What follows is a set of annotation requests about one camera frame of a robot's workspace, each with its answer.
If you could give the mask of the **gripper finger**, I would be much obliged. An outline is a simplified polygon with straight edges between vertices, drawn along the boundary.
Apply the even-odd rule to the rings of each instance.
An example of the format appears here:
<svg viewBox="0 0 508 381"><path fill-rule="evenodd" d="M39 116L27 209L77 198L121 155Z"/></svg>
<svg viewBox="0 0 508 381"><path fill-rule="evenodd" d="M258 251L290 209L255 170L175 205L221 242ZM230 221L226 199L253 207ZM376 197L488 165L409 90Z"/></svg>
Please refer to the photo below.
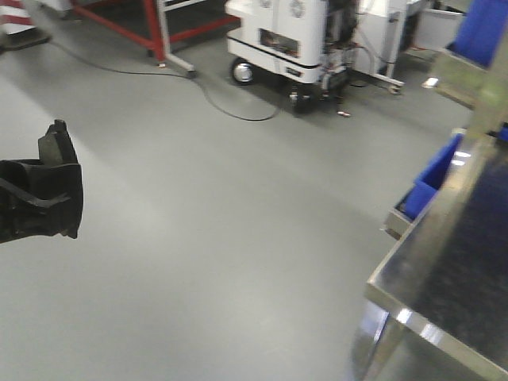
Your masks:
<svg viewBox="0 0 508 381"><path fill-rule="evenodd" d="M30 206L74 205L74 165L39 160L1 160L1 190Z"/></svg>
<svg viewBox="0 0 508 381"><path fill-rule="evenodd" d="M82 168L74 165L74 205L50 209L30 206L1 190L1 242L32 236L53 237L60 234L75 239L83 213Z"/></svg>

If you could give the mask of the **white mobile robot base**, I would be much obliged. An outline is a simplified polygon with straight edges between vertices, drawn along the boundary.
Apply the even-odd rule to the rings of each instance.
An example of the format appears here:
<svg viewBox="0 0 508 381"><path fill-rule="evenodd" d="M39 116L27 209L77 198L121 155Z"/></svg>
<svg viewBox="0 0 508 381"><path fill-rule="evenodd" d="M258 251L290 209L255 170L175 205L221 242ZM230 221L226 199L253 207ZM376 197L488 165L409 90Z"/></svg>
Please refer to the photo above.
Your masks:
<svg viewBox="0 0 508 381"><path fill-rule="evenodd" d="M352 75L399 94L393 71L408 14L405 1L228 1L239 19L227 35L231 79L252 84L259 70L285 78L295 114L315 98L340 100Z"/></svg>

